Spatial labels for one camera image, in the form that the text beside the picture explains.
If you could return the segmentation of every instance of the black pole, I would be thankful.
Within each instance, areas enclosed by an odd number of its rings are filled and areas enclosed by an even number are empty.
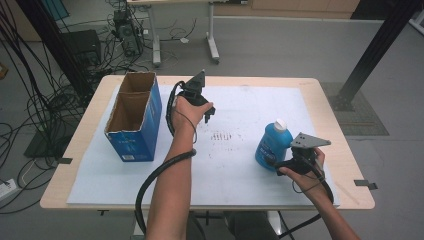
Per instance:
[[[398,0],[337,96],[333,110],[352,111],[351,101],[417,10],[421,0]]]
[[[75,61],[72,52],[62,40],[59,28],[45,9],[42,0],[16,0],[16,2],[68,78],[81,104],[88,106],[94,90],[85,78],[84,70]]]

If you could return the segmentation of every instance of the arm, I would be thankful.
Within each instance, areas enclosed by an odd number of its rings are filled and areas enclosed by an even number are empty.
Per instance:
[[[174,139],[165,161],[193,149],[194,127],[212,105],[207,103],[195,107],[185,98],[177,98],[172,114]],[[187,159],[171,166],[157,178],[147,220],[146,239],[185,239],[190,198],[191,159]]]
[[[315,148],[315,153],[317,154],[318,161],[324,164],[324,153],[318,148]],[[293,179],[302,191],[318,183],[316,176],[312,172],[309,172],[307,174],[308,176],[302,176],[285,167],[280,168],[279,171]],[[346,220],[340,215],[339,211],[333,206],[321,184],[306,191],[305,195],[321,214],[332,239],[359,239],[358,235],[356,235]]]

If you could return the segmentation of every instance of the small tag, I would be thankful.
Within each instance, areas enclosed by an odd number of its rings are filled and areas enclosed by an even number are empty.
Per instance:
[[[378,189],[376,183],[369,183],[368,180],[353,180],[358,187],[368,187],[369,190]]]
[[[57,163],[59,164],[71,164],[72,158],[59,158]]]

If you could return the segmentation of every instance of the power strip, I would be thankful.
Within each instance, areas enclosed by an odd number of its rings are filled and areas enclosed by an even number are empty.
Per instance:
[[[7,182],[9,183],[9,185],[6,185],[5,183],[2,183],[0,185],[0,201],[19,191],[19,188],[16,187],[16,183],[13,178]]]

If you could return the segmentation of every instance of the blue bottle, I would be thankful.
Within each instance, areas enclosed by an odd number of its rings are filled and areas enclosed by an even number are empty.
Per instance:
[[[273,165],[284,161],[287,149],[293,141],[293,136],[287,129],[287,124],[277,119],[265,127],[265,133],[256,149],[256,161],[264,168],[275,171]]]

